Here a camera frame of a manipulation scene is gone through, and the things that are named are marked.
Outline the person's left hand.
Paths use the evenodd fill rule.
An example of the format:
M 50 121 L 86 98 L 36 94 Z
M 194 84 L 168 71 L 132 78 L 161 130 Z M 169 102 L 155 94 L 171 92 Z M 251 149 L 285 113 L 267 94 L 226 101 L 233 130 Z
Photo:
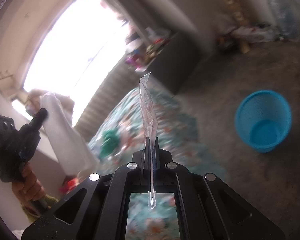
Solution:
M 40 200 L 45 196 L 45 189 L 42 187 L 36 174 L 33 172 L 29 163 L 27 163 L 22 171 L 24 181 L 15 180 L 12 182 L 12 191 L 19 202 L 27 205 L 30 201 Z

